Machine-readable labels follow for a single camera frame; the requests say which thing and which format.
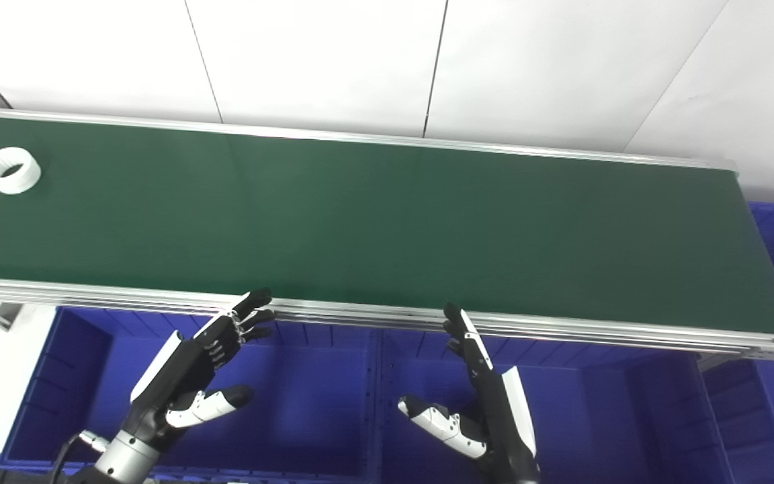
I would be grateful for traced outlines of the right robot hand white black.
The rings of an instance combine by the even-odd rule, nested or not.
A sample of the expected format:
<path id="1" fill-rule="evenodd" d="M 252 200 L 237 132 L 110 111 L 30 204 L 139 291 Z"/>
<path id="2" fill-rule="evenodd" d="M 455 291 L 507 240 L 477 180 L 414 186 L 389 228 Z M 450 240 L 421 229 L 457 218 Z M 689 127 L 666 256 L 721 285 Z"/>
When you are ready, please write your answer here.
<path id="1" fill-rule="evenodd" d="M 417 427 L 475 462 L 486 483 L 540 483 L 542 473 L 531 412 L 518 368 L 495 370 L 470 316 L 449 301 L 443 306 L 447 348 L 463 359 L 481 416 L 472 419 L 405 393 L 397 409 Z"/>

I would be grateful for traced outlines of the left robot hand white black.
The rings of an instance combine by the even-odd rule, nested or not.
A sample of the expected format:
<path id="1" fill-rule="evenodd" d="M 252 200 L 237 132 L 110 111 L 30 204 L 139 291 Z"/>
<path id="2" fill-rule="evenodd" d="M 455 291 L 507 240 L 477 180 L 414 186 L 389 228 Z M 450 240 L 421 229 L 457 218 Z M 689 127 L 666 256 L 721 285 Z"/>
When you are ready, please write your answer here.
<path id="1" fill-rule="evenodd" d="M 176 331 L 132 390 L 120 429 L 124 441 L 166 452 L 189 427 L 248 405 L 254 397 L 250 386 L 211 389 L 210 384 L 245 343 L 271 335 L 270 302 L 269 288 L 255 289 L 215 313 L 193 337 Z"/>

